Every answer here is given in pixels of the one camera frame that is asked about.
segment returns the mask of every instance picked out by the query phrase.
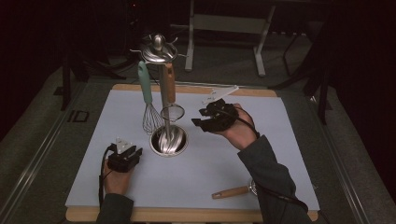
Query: person's left hand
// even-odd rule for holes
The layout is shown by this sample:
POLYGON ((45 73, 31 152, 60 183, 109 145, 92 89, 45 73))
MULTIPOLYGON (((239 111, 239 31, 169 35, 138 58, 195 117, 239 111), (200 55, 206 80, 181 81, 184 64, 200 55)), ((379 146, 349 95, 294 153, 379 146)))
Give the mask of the person's left hand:
POLYGON ((106 193, 116 193, 124 195, 129 188, 129 181, 132 176, 134 168, 128 173, 119 173, 111 170, 107 166, 107 160, 105 161, 105 191, 106 193))

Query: person's right hand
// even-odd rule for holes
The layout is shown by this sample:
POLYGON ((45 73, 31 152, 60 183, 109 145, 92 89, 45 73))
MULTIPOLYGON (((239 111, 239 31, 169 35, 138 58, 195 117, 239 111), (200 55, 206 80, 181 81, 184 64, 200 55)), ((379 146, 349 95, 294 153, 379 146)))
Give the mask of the person's right hand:
MULTIPOLYGON (((242 106, 240 104, 234 104, 233 106, 238 111, 240 119, 243 119, 253 125, 253 120, 251 120, 250 116, 245 111, 241 110, 242 106)), ((231 126, 226 131, 217 132, 216 134, 224 136, 234 147, 238 148, 239 150, 249 146, 257 139, 256 134, 240 120, 237 120, 233 126, 231 126)))

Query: wooden handle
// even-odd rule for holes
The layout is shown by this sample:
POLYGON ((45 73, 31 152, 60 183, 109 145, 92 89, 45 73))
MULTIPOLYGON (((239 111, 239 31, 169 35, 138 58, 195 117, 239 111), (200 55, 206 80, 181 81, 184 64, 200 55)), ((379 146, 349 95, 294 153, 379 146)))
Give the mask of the wooden handle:
POLYGON ((176 91, 175 91, 175 71, 171 63, 165 64, 165 79, 166 79, 168 103, 172 104, 176 101, 176 91))
POLYGON ((219 191, 219 192, 212 194, 212 199, 222 199, 222 198, 233 197, 236 195, 248 193, 248 191, 249 191, 248 186, 239 187, 239 188, 235 188, 235 189, 226 189, 226 190, 219 191))

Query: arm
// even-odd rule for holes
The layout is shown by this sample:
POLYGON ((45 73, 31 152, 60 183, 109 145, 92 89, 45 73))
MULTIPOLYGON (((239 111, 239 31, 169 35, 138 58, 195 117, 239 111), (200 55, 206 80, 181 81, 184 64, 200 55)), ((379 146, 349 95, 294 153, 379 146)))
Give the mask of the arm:
POLYGON ((96 219, 97 224, 129 224, 134 207, 134 201, 124 196, 129 187, 129 181, 134 169, 128 173, 112 171, 105 163, 105 191, 100 213, 96 219))
MULTIPOLYGON (((239 108, 239 118, 254 124, 251 117, 242 110, 241 105, 234 106, 239 108)), ((256 139, 256 134, 239 120, 228 130, 217 134, 224 136, 234 147, 241 150, 238 156, 256 185, 296 199, 296 187, 289 170, 277 163, 274 151, 265 136, 256 139)), ((257 189, 264 223, 311 223, 308 214, 301 206, 280 200, 261 188, 257 189)))

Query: whisk handle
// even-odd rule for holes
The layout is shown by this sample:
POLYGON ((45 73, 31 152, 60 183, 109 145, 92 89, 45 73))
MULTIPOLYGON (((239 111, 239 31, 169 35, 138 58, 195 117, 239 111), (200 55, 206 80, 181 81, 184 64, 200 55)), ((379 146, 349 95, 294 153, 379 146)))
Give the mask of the whisk handle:
POLYGON ((146 64, 143 61, 139 62, 137 74, 139 75, 139 82, 143 92, 143 99, 145 100, 146 104, 151 104, 152 95, 151 84, 149 82, 149 70, 147 69, 146 64))

